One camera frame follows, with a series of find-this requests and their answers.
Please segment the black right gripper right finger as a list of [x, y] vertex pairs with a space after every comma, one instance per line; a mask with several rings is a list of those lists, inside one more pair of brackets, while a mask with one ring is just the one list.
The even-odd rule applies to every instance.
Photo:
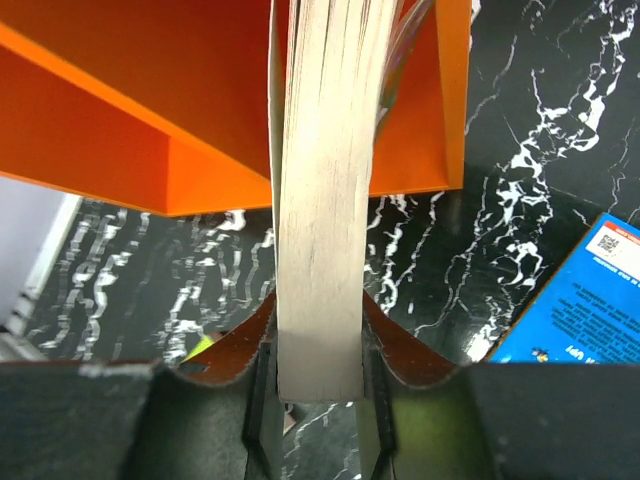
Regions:
[[635, 365], [458, 366], [363, 300], [366, 479], [635, 479]]

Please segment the green 104-storey treehouse book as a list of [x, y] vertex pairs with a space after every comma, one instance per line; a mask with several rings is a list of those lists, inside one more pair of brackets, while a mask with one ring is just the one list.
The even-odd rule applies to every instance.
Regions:
[[267, 102], [283, 401], [364, 394], [374, 142], [431, 8], [428, 1], [270, 5]]

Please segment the lime 65-storey treehouse book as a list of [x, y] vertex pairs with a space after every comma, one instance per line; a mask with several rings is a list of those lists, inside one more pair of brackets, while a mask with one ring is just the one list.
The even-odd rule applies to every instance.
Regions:
[[200, 338], [196, 346], [189, 351], [189, 353], [184, 358], [183, 362], [186, 363], [191, 358], [199, 355], [204, 352], [208, 348], [210, 348], [215, 343], [215, 340], [211, 336], [203, 336]]

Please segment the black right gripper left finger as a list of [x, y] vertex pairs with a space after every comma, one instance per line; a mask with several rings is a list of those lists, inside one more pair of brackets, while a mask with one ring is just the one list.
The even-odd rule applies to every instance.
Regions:
[[275, 479], [275, 299], [177, 367], [1, 366], [5, 479]]

